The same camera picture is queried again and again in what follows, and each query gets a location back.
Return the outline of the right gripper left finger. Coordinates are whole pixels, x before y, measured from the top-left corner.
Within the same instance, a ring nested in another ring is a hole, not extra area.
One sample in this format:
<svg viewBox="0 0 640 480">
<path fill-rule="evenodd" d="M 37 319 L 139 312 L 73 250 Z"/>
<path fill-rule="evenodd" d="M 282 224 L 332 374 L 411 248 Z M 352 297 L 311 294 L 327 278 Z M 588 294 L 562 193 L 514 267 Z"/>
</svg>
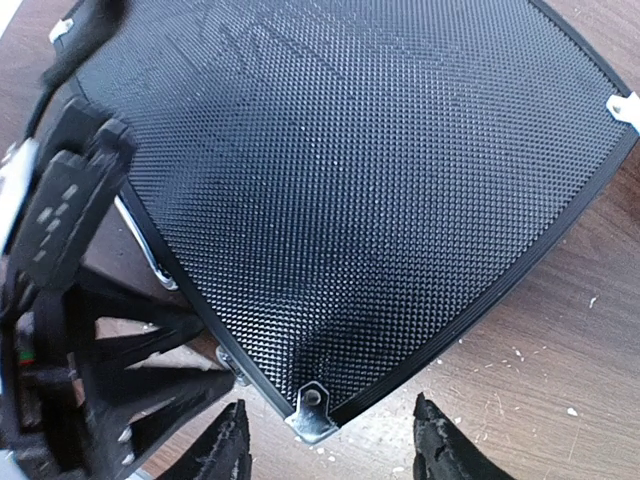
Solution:
<svg viewBox="0 0 640 480">
<path fill-rule="evenodd" d="M 251 453 L 245 401 L 231 403 L 159 479 L 249 480 Z"/>
</svg>

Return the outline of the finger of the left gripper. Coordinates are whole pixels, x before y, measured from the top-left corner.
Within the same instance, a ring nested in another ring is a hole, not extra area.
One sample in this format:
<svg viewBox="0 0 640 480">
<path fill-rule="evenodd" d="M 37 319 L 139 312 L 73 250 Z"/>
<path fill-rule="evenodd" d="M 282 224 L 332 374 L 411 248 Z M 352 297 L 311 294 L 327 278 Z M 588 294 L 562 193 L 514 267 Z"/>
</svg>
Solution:
<svg viewBox="0 0 640 480">
<path fill-rule="evenodd" d="M 216 369 L 97 369 L 89 376 L 90 466 L 142 466 L 234 383 L 232 372 Z"/>
<path fill-rule="evenodd" d="M 100 320 L 133 325 L 131 333 L 102 337 Z M 202 321 L 192 311 L 105 279 L 82 279 L 69 292 L 70 349 L 80 368 L 124 369 L 196 338 Z"/>
</svg>

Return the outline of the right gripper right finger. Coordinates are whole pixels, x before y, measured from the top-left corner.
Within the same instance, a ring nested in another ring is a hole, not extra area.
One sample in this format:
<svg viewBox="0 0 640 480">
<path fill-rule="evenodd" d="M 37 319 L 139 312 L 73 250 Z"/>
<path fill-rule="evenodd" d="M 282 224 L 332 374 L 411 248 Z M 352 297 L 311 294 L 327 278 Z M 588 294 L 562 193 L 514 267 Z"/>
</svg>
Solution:
<svg viewBox="0 0 640 480">
<path fill-rule="evenodd" d="M 416 398 L 413 478 L 482 480 L 513 477 L 494 464 L 423 393 Z"/>
</svg>

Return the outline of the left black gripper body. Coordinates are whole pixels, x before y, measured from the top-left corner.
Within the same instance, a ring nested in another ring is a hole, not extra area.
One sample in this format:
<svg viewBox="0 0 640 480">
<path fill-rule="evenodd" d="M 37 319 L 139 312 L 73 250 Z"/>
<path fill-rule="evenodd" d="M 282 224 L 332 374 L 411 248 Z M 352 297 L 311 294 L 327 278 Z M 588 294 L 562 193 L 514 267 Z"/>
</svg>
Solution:
<svg viewBox="0 0 640 480">
<path fill-rule="evenodd" d="M 1 438 L 27 475 L 97 475 L 92 416 L 98 278 L 40 290 L 8 265 L 1 290 Z"/>
</svg>

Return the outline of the black poker case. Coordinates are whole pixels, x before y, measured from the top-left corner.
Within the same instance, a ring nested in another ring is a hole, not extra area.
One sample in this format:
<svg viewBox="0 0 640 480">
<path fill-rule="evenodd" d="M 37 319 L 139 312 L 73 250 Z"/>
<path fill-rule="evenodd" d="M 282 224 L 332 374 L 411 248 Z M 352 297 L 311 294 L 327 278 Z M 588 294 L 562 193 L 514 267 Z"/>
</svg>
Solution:
<svg viewBox="0 0 640 480">
<path fill-rule="evenodd" d="M 124 216 L 308 443 L 499 303 L 638 138 L 542 1 L 134 1 L 69 86 L 132 127 Z"/>
</svg>

